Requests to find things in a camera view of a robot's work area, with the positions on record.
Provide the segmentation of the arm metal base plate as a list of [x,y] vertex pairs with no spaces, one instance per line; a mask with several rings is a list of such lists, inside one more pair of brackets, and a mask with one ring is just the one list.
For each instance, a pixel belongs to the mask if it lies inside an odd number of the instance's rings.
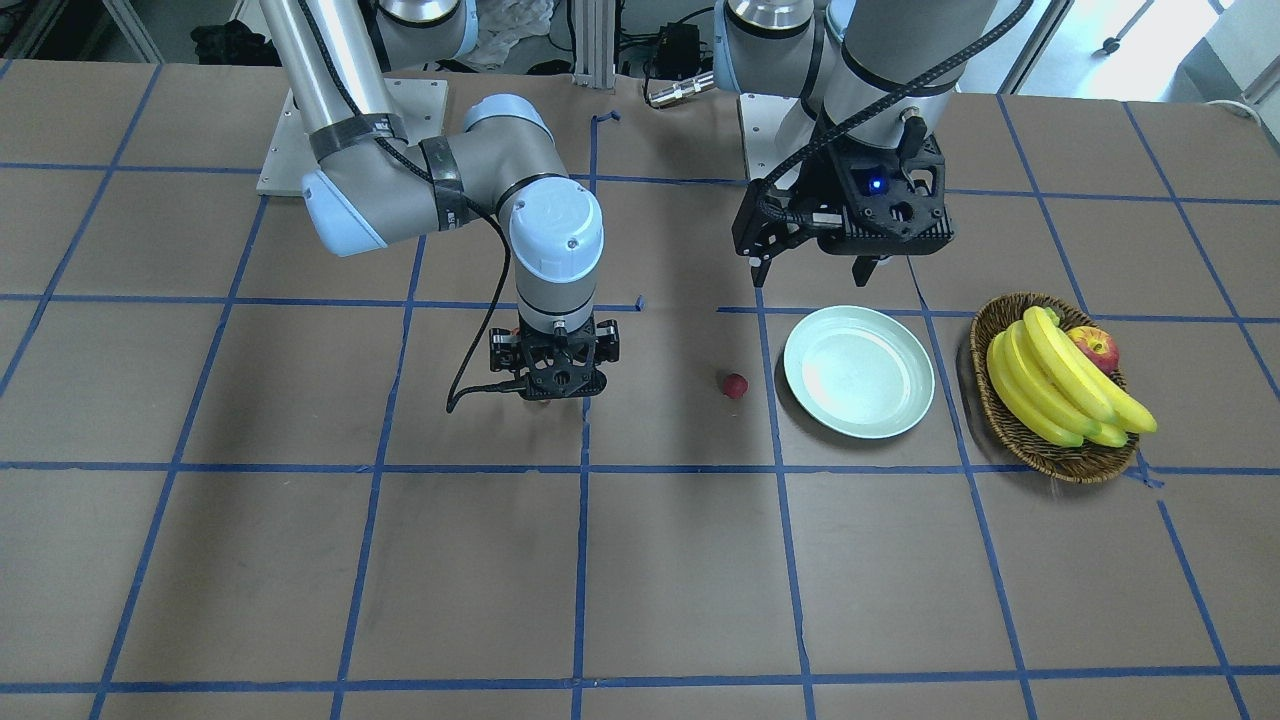
[[749,179],[764,178],[812,140],[823,94],[804,100],[764,94],[739,96],[742,149]]
[[[442,135],[448,104],[444,79],[384,79],[390,97],[387,115],[396,136],[410,146]],[[337,151],[355,142],[357,128],[346,118],[323,120],[317,129],[305,122],[294,94],[285,95],[276,128],[268,145],[256,184],[262,196],[298,197],[303,178],[317,169],[316,151]]]

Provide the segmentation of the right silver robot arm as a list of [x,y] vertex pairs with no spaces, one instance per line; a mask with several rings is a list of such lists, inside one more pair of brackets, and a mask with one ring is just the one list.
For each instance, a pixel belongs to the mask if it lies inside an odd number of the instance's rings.
[[488,393],[529,401],[599,395],[620,356],[613,320],[593,311],[605,247],[602,206],[570,178],[535,106],[483,99],[457,135],[416,140],[385,72],[471,53],[474,1],[265,1],[271,41],[317,163],[301,193],[337,256],[484,220],[504,246],[518,327],[480,329]]

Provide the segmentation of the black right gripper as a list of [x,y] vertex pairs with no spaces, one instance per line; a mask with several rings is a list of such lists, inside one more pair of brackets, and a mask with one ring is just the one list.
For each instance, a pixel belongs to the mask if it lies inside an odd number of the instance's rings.
[[591,397],[607,387],[600,365],[620,360],[620,328],[613,319],[590,318],[573,332],[544,333],[521,322],[515,331],[492,329],[489,354],[493,372],[513,375],[494,384],[497,392],[527,401]]

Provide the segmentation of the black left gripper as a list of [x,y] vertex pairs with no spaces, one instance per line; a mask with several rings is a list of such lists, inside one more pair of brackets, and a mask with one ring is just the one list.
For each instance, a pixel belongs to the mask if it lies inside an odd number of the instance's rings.
[[908,159],[838,138],[803,160],[790,187],[749,183],[732,224],[735,252],[750,258],[751,283],[763,288],[773,258],[814,240],[823,252],[856,256],[852,282],[865,287],[882,256],[928,255],[954,240],[945,170],[933,135]]

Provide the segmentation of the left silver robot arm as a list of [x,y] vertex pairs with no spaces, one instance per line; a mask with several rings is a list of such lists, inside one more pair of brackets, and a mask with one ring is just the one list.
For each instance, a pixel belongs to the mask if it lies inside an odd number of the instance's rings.
[[716,85],[790,97],[777,160],[750,179],[731,236],[755,287],[782,254],[815,242],[852,259],[864,286],[893,256],[955,234],[934,136],[966,63],[1027,13],[992,1],[718,1]]

